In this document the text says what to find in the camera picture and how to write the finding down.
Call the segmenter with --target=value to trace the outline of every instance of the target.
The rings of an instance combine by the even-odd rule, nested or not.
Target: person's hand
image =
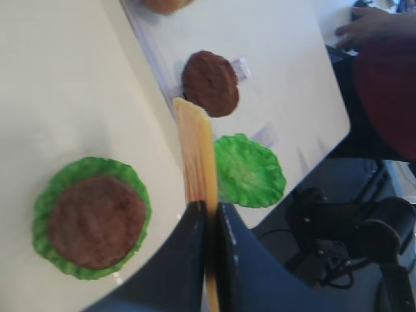
[[[394,16],[379,8],[353,8],[352,13],[361,17],[335,31],[337,36],[344,36],[337,47],[346,51],[356,49],[374,38],[385,36]]]

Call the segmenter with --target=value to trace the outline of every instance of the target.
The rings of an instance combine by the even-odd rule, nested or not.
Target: toy hamburger patty
[[[65,274],[119,271],[146,237],[151,205],[133,168],[86,157],[52,177],[34,205],[33,247]]]
[[[227,116],[235,110],[240,99],[237,83],[228,60],[208,51],[193,54],[182,73],[187,99],[211,117]]]
[[[119,263],[133,248],[146,219],[146,204],[126,183],[91,177],[59,198],[48,221],[52,245],[63,258],[91,270]]]

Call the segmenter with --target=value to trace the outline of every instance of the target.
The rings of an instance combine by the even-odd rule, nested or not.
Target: person
[[[359,53],[333,64],[351,131],[330,157],[416,161],[416,12],[352,12],[337,48]]]

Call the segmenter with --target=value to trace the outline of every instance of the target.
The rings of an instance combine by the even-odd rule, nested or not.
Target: red shirt
[[[364,46],[354,63],[354,85],[378,134],[399,154],[416,160],[416,40]]]

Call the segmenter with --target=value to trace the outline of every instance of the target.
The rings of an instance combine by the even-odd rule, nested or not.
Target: floor
[[[347,202],[357,196],[374,168],[375,164],[372,161],[363,159],[325,160],[304,180],[301,186],[302,188],[318,187],[322,189],[330,202]],[[392,186],[388,185],[382,198],[394,195]],[[259,227],[254,229],[257,236],[271,229],[289,228],[284,217],[283,206],[278,206]],[[286,232],[268,235],[261,242],[282,263],[290,259],[298,250],[293,236]],[[402,263],[408,266],[413,257],[414,248],[409,248]],[[315,288],[335,300],[347,312],[373,312],[376,290],[381,280],[378,267],[376,265],[368,266],[357,272],[354,277],[356,283],[347,291],[330,287],[317,286]]]

